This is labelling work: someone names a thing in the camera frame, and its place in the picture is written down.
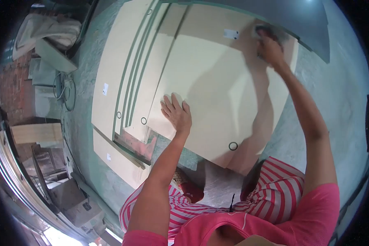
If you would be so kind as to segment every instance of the circular hole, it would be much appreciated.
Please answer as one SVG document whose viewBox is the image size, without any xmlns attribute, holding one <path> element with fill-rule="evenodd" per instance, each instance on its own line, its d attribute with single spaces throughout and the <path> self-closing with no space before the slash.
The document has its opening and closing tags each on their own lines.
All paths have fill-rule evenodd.
<svg viewBox="0 0 369 246">
<path fill-rule="evenodd" d="M 228 145 L 228 148 L 230 150 L 236 150 L 238 148 L 238 144 L 236 142 L 231 142 L 229 145 Z"/>
</svg>

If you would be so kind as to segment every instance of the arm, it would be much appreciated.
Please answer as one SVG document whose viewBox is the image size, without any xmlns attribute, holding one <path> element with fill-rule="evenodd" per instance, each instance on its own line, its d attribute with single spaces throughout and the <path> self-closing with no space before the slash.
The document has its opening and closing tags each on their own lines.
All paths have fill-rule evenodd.
<svg viewBox="0 0 369 246">
<path fill-rule="evenodd" d="M 309 92 L 290 71 L 277 42 L 260 31 L 258 51 L 285 81 L 306 141 L 306 173 L 303 195 L 325 183 L 337 184 L 329 131 Z"/>
<path fill-rule="evenodd" d="M 182 109 L 174 94 L 172 94 L 172 103 L 167 96 L 164 96 L 161 107 L 163 115 L 176 129 L 176 135 L 158 157 L 149 177 L 145 180 L 131 213 L 128 232 L 145 230 L 168 238 L 170 222 L 168 187 L 190 133 L 192 121 L 190 107 L 183 101 Z"/>
</svg>

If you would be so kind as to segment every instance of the leopard print item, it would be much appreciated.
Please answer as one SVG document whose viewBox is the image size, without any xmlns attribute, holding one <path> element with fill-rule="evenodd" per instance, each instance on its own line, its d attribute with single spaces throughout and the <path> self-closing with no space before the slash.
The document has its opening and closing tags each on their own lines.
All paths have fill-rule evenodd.
<svg viewBox="0 0 369 246">
<path fill-rule="evenodd" d="M 180 184 L 188 182 L 186 174 L 180 168 L 176 168 L 172 180 L 178 188 Z"/>
</svg>

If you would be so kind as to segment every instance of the gray wooden board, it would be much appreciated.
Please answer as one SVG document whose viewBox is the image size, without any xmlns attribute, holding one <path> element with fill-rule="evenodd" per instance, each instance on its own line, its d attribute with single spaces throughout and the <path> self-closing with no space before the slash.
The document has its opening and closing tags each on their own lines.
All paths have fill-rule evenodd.
<svg viewBox="0 0 369 246">
<path fill-rule="evenodd" d="M 283 28 L 307 49 L 326 63 L 330 60 L 328 19 L 321 0 L 178 0 L 248 12 L 255 17 Z"/>
</svg>

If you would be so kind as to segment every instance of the white cloth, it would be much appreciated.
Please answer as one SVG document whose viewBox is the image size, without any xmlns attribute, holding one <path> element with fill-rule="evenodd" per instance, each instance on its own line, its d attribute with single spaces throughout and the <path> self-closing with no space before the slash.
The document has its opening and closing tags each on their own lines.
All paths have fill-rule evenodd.
<svg viewBox="0 0 369 246">
<path fill-rule="evenodd" d="M 13 49 L 13 60 L 35 47 L 38 39 L 48 38 L 59 50 L 68 50 L 78 38 L 79 21 L 65 18 L 28 14 L 19 28 Z"/>
</svg>

